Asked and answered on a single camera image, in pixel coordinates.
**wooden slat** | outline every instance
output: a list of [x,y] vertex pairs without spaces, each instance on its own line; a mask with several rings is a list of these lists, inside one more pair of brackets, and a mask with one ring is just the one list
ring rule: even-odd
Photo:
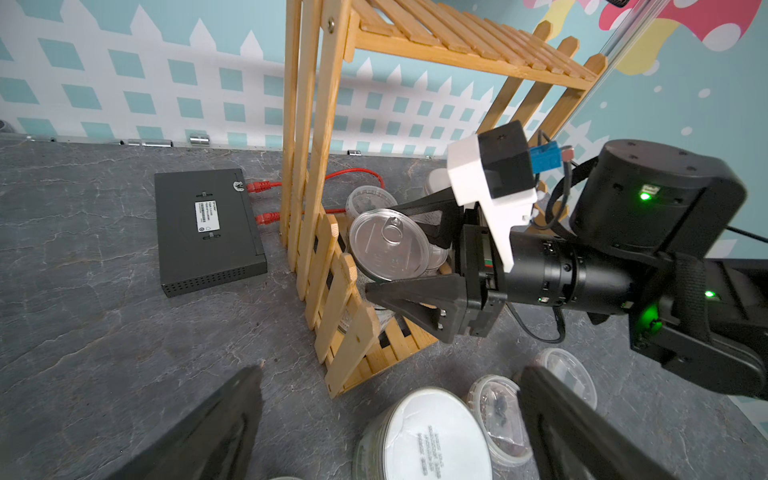
[[333,215],[323,215],[317,228],[317,237],[317,252],[310,264],[310,280],[307,286],[306,310],[304,310],[310,330],[315,329],[315,317],[320,308],[320,298],[326,288],[326,278],[333,258],[333,245],[339,238],[339,224],[336,223]]
[[570,61],[570,59],[562,58],[560,55],[556,55],[554,53],[556,50],[552,48],[547,42],[538,41],[537,38],[531,36],[531,34],[526,31],[516,31],[511,27],[508,27],[507,31],[511,32],[512,34],[516,32],[516,34],[521,38],[527,39],[533,48],[537,48],[542,55],[546,56],[555,64],[559,65],[564,70],[565,74],[580,78],[591,77],[591,74],[585,71],[583,68],[579,68],[580,65],[575,61]]
[[413,0],[396,0],[396,2],[407,10],[408,13],[413,15],[416,20],[419,20],[429,28],[429,30],[432,31],[432,34],[437,37],[448,50],[461,53],[469,53],[472,51],[472,47],[467,45],[457,34],[446,27],[445,24],[418,2],[414,2]]
[[384,331],[386,332],[386,336],[389,339],[389,345],[391,345],[392,349],[395,351],[395,356],[397,357],[398,361],[407,359],[411,356],[411,349],[408,348],[406,338],[402,336],[400,326],[397,324],[395,319],[392,319],[389,322],[389,325],[386,326]]
[[357,48],[359,50],[377,51],[379,53],[397,55],[404,58],[414,58],[415,60],[468,68],[469,70],[484,71],[487,73],[504,75],[505,77],[546,81],[564,87],[586,89],[593,83],[586,81],[583,78],[553,74],[546,70],[534,70],[527,65],[512,65],[506,61],[489,60],[476,55],[450,51],[442,45],[429,47],[427,45],[413,43],[405,38],[384,37],[366,31],[361,31],[357,35]]
[[481,57],[488,58],[490,60],[498,60],[502,57],[496,50],[493,49],[493,47],[491,47],[491,45],[485,43],[482,38],[475,35],[472,30],[466,28],[464,24],[453,18],[453,15],[448,13],[448,11],[438,7],[431,0],[413,1],[419,3],[422,7],[424,7],[424,9],[433,14],[445,26],[450,28],[454,33],[458,35],[460,39],[472,47],[472,50],[474,50]]
[[516,38],[508,35],[506,31],[495,22],[486,18],[485,20],[480,21],[478,25],[488,30],[488,32],[495,36],[501,43],[511,48],[523,59],[523,61],[525,61],[527,66],[536,70],[547,70],[548,65],[546,61],[539,58],[535,51],[528,49],[528,46],[524,42],[518,41]]
[[[514,30],[512,27],[508,27],[507,29],[509,31]],[[533,44],[541,48],[545,55],[548,55],[550,58],[553,58],[556,62],[558,62],[563,67],[566,74],[569,74],[570,76],[578,76],[589,81],[595,81],[596,77],[588,68],[582,67],[575,61],[571,60],[568,56],[563,55],[556,48],[552,47],[552,45],[545,41],[539,40],[526,31],[520,30],[518,32],[524,37],[530,38],[533,41]]]
[[[572,58],[578,51],[578,47],[579,41],[574,37],[568,37],[560,42],[558,50],[566,54],[569,58]],[[533,115],[538,111],[539,107],[541,107],[541,103],[551,89],[551,84],[540,81],[534,83],[510,121],[519,120],[523,127],[528,124]]]
[[[598,53],[597,55],[592,55],[584,66],[596,77],[600,77],[608,67],[608,62],[605,55]],[[589,88],[584,90],[579,88],[566,89],[537,130],[542,130],[549,135],[550,138],[554,138],[563,127],[568,117],[571,116],[574,110],[576,110],[576,107],[587,95],[588,91]],[[531,137],[531,140],[528,141],[528,145],[536,145],[536,134],[534,134],[534,136]]]
[[[546,38],[546,36],[549,35],[550,30],[551,24],[549,22],[542,22],[536,28],[534,35],[541,35],[541,38]],[[499,91],[498,95],[496,95],[491,107],[488,109],[488,113],[485,114],[485,117],[480,123],[480,127],[478,128],[479,134],[496,127],[498,121],[502,119],[504,110],[509,106],[509,102],[512,101],[512,97],[515,96],[515,93],[517,93],[522,82],[523,80],[521,78],[507,77],[504,85],[502,85],[502,89]]]
[[[306,184],[306,159],[310,148],[312,103],[315,94],[315,70],[317,67],[317,45],[320,35],[322,5],[322,0],[304,0],[301,12],[301,25],[303,27],[301,29],[299,82],[297,86],[299,98],[296,102],[296,149],[293,156],[290,225],[288,227],[288,267],[291,270],[295,270],[298,263],[304,185]],[[308,264],[309,261],[310,257],[306,255],[303,262]]]
[[411,336],[416,342],[416,345],[419,346],[419,349],[424,349],[437,342],[437,339],[434,336],[429,335],[422,327],[416,325],[409,319],[406,319],[406,325],[408,325],[409,330],[411,330]]
[[347,379],[363,361],[366,352],[378,341],[379,320],[373,307],[358,309],[326,374],[326,386],[331,398],[341,393]]
[[341,343],[344,341],[344,334],[341,333],[338,329],[336,329],[335,332],[333,332],[333,340],[331,340],[331,347],[330,351],[333,353],[333,355],[336,355],[336,352],[339,351],[339,347],[341,347]]
[[408,335],[406,338],[406,345],[408,346],[408,349],[411,351],[411,355],[419,351],[419,347],[416,345],[416,341],[413,339],[413,336]]
[[381,15],[366,0],[353,0],[352,7],[360,15],[360,30],[387,36],[401,35],[397,27],[384,22]]
[[315,353],[317,359],[322,363],[328,348],[333,340],[333,335],[339,329],[339,322],[344,314],[346,302],[357,281],[357,270],[352,255],[344,253],[338,262],[333,264],[333,282],[328,293],[326,307],[323,310],[322,321],[319,328],[316,328],[317,338],[315,338]]
[[320,294],[320,308],[319,311],[322,312],[326,308],[326,302],[328,301],[328,293],[330,293],[330,289],[328,286],[323,288],[323,293]]
[[[317,89],[322,94],[317,96],[315,107],[312,157],[310,172],[306,182],[306,193],[304,195],[306,213],[304,214],[301,231],[299,232],[298,250],[301,251],[303,258],[300,263],[296,264],[296,275],[302,278],[306,278],[309,274],[309,252],[314,247],[315,229],[317,228],[319,215],[323,211],[321,203],[323,199],[323,185],[325,184],[326,171],[328,170],[328,152],[331,145],[331,133],[333,132],[333,118],[336,114],[336,99],[339,97],[339,81],[341,80],[344,41],[346,40],[346,29],[349,24],[351,1],[325,0],[323,2],[322,18],[333,17],[336,22],[333,33],[328,31],[327,22],[323,22],[323,53],[321,55],[319,80],[317,82]],[[391,37],[377,36],[379,38],[392,39]],[[306,111],[311,114],[311,103]],[[299,291],[306,289],[306,284],[298,285],[297,289]]]
[[446,5],[445,3],[439,4],[441,8],[443,8],[446,12],[451,14],[451,16],[459,23],[464,25],[466,28],[468,28],[472,33],[477,35],[478,38],[483,40],[487,45],[489,45],[491,48],[493,48],[495,51],[497,51],[502,58],[504,58],[507,62],[513,64],[513,65],[523,65],[524,62],[522,61],[522,58],[518,57],[512,50],[507,48],[506,45],[501,43],[499,40],[496,39],[493,35],[489,34],[484,28],[480,28],[477,23],[473,21],[474,15],[467,14],[466,12],[464,15],[453,8],[450,5]]
[[299,38],[301,30],[301,0],[286,4],[286,64],[283,80],[283,186],[280,189],[280,240],[288,244],[290,220],[291,177],[296,135],[296,82],[299,68]]
[[397,28],[411,41],[424,45],[440,45],[440,40],[429,33],[424,25],[406,12],[395,0],[372,0],[382,12],[397,25]]
[[384,357],[382,346],[379,342],[373,343],[371,349],[368,350],[368,353],[366,354],[366,358],[368,359],[368,364],[371,366],[371,371],[374,373],[379,373],[389,366],[386,361],[386,357]]
[[382,352],[384,353],[384,358],[386,359],[389,366],[393,366],[397,363],[397,357],[395,356],[395,350],[392,349],[391,345],[388,345],[384,348],[382,348]]
[[[541,51],[539,48],[535,48],[531,45],[531,42],[525,38],[518,37],[517,35],[512,35],[509,30],[501,26],[500,24],[486,18],[485,22],[489,25],[492,25],[494,30],[498,33],[498,35],[503,35],[505,38],[507,38],[509,41],[514,43],[517,48],[521,49],[525,52],[527,57],[524,57],[526,59],[529,59],[529,61],[535,61],[537,65],[540,66],[540,69],[546,69],[551,71],[552,73],[561,74],[564,72],[562,68],[555,65],[554,62],[549,61],[546,55]],[[547,31],[539,29],[542,35],[546,35]]]
[[472,28],[473,31],[480,36],[483,40],[488,42],[498,53],[502,54],[502,57],[515,65],[527,65],[528,63],[521,57],[517,51],[510,47],[509,43],[501,41],[496,35],[493,35],[485,26],[487,23],[482,21],[477,15],[473,15],[469,12],[464,12],[464,15],[458,13],[457,10],[453,11],[457,13],[456,18],[460,18],[465,24]]
[[371,378],[372,376],[373,376],[373,372],[371,371],[371,367],[368,365],[368,362],[366,361],[366,359],[363,358],[358,364],[355,371],[352,372],[352,375],[349,376],[349,378],[344,383],[344,387],[342,388],[341,393],[344,393],[347,390],[355,388],[356,386],[365,382],[367,379]]
[[352,63],[355,59],[355,39],[360,30],[360,15],[352,10],[349,13],[349,26],[346,29],[346,43],[344,44],[344,61]]

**white lid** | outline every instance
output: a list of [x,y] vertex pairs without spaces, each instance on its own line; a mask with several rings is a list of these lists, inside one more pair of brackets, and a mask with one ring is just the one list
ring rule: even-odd
[[533,455],[518,404],[519,391],[510,379],[486,375],[467,395],[469,409],[485,431],[491,460],[500,467],[523,465]]
[[491,459],[475,418],[457,396],[427,387],[396,406],[384,439],[386,480],[491,480]]
[[382,208],[360,214],[349,227],[349,251],[374,281],[416,278],[429,264],[429,241],[416,222]]
[[437,168],[429,172],[429,176],[427,176],[427,184],[424,186],[424,189],[426,190],[427,195],[432,195],[433,193],[445,190],[450,186],[451,180],[448,178],[448,169]]
[[352,190],[347,197],[346,216],[355,220],[363,212],[395,205],[397,200],[388,191],[373,185],[363,185]]
[[429,264],[427,270],[435,270],[440,268],[442,264],[448,259],[448,251],[444,248],[440,248],[437,245],[429,244]]
[[535,362],[552,372],[593,410],[598,407],[598,391],[592,377],[572,353],[563,349],[544,349],[536,356]]

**metal can lid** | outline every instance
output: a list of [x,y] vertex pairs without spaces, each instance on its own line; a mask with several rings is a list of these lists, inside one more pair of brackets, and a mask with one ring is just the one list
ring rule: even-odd
[[415,278],[429,264],[429,241],[419,225],[386,208],[360,214],[352,222],[349,250],[358,268],[378,282]]

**plastic tub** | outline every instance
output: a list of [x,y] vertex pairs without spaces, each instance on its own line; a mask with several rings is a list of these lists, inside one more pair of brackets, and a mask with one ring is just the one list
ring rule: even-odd
[[445,190],[451,186],[451,179],[448,177],[447,168],[436,168],[429,172],[427,183],[424,185],[424,191],[427,195]]
[[593,410],[598,407],[598,391],[592,377],[572,353],[556,348],[543,349],[534,363],[552,372]]
[[442,264],[448,259],[448,251],[437,245],[429,244],[429,263],[424,275],[436,275]]
[[467,405],[485,433],[491,461],[503,469],[523,465],[533,455],[518,405],[519,391],[510,379],[486,375],[467,394]]
[[346,216],[349,220],[355,220],[360,214],[390,208],[397,205],[397,200],[386,190],[373,185],[363,185],[352,190],[346,199]]
[[362,434],[353,480],[491,480],[480,425],[464,402],[443,389],[409,393]]

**container with dark contents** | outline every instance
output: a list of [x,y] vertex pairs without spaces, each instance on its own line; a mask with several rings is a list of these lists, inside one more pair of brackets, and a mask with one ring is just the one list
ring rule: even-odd
[[[366,298],[366,283],[416,278],[429,265],[427,236],[406,215],[386,208],[360,214],[349,227],[349,252],[357,265],[357,288]],[[382,331],[395,315],[374,306]],[[339,329],[349,328],[348,314]]]
[[487,375],[467,395],[469,410],[485,433],[491,460],[504,470],[525,464],[533,455],[518,404],[519,391],[510,379]]

